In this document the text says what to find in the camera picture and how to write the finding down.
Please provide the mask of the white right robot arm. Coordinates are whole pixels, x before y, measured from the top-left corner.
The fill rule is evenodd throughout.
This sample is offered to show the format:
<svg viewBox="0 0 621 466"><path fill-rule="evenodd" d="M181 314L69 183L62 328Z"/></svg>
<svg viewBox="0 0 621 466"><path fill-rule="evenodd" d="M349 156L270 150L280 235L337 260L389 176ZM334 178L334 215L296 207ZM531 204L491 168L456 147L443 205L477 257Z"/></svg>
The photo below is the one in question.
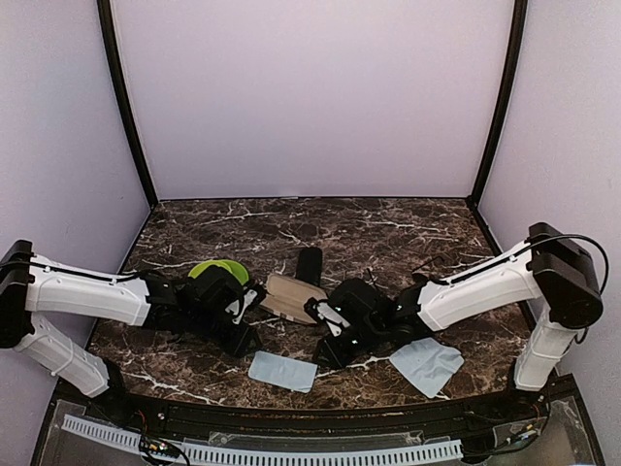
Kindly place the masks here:
<svg viewBox="0 0 621 466"><path fill-rule="evenodd" d="M347 279L324 299L309 299L305 312L329 332L315 348L315 364L339 370L361 353L396 347L390 363L428 398L436 397L464 360L434 342L435 334L505 305L540 300L535 330L513 365L513 385L495 401L495 412L515 421L533 404L580 331L603 314L606 280L580 246L584 236L563 234L540 222L526 240L471 269L443 279L421 274L391 298L361 279Z"/></svg>

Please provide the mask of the black corner frame post left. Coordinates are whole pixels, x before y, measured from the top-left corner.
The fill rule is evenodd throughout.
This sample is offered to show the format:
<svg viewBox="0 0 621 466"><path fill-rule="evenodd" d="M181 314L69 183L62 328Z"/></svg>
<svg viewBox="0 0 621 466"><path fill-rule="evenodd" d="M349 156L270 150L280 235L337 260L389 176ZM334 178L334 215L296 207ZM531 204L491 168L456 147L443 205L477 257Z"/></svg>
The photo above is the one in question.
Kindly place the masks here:
<svg viewBox="0 0 621 466"><path fill-rule="evenodd" d="M147 200L149 208L152 210L159 203L159 199L156 194L151 174L147 167L147 159L140 140L138 127L134 119L133 109L125 82L120 50L114 27L113 3L110 0L97 0L96 5L105 54L121 123L143 194Z"/></svg>

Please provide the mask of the black quilted glasses case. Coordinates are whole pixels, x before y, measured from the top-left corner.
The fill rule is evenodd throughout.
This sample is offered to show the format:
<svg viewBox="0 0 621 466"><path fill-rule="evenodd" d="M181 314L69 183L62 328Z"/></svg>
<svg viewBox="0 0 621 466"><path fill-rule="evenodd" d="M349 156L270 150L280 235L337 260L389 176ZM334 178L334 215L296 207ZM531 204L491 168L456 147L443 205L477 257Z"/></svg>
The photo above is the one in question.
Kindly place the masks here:
<svg viewBox="0 0 621 466"><path fill-rule="evenodd" d="M317 247L302 248L298 254L295 278L320 287L323 270L323 252Z"/></svg>

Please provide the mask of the plaid brown glasses case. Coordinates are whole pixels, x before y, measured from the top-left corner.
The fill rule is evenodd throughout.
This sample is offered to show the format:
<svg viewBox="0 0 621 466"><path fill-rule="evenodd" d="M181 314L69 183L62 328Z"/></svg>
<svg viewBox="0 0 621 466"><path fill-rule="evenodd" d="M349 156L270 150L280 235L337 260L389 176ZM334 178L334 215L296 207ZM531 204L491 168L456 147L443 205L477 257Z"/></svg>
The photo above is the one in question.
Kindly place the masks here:
<svg viewBox="0 0 621 466"><path fill-rule="evenodd" d="M267 295L259 307L280 318L304 324L316 325L305 312L305 304L311 299L327 298L326 292L315 285L279 274L271 274L266 282Z"/></svg>

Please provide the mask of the blue cleaning cloth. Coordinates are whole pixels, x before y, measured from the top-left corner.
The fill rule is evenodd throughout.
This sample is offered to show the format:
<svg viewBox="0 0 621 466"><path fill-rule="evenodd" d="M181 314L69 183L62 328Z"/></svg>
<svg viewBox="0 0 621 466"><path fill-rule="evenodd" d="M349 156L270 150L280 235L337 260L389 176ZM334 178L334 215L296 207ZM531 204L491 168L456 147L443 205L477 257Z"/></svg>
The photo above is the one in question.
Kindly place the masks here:
<svg viewBox="0 0 621 466"><path fill-rule="evenodd" d="M427 398L436 397L464 364L458 349L426 338L404 345L389 356L390 363Z"/></svg>
<svg viewBox="0 0 621 466"><path fill-rule="evenodd" d="M265 351L254 354L248 376L255 381L291 391L309 393L313 387L317 365Z"/></svg>

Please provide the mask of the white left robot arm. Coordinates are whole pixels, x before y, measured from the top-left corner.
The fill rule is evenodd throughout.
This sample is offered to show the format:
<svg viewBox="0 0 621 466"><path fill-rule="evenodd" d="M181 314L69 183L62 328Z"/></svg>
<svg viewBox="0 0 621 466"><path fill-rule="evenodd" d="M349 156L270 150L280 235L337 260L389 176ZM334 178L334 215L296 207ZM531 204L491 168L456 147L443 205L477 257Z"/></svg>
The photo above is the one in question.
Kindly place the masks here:
<svg viewBox="0 0 621 466"><path fill-rule="evenodd" d="M99 398L104 413L127 423L137 403L123 391L117 366L75 344L47 320L48 313L189 333L243 357L261 344L244 315L265 296L260 284L242 283L216 265L181 280L153 271L100 274L54 262L35 253L31 242L17 240L1 258L1 346L37 361L82 395Z"/></svg>

